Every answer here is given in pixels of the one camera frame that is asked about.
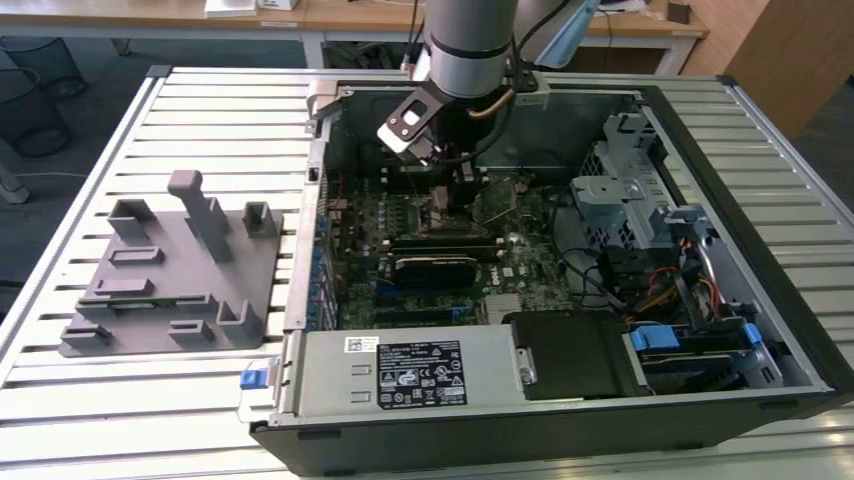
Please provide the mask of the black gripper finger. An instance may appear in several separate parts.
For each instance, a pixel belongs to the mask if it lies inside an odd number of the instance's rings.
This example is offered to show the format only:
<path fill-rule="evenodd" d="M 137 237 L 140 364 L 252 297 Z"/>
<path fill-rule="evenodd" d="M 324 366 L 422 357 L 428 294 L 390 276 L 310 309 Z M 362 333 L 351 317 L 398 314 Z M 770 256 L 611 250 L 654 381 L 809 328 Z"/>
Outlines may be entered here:
<path fill-rule="evenodd" d="M 462 215 L 484 186 L 483 175 L 474 166 L 456 166 L 451 180 L 451 213 Z"/>

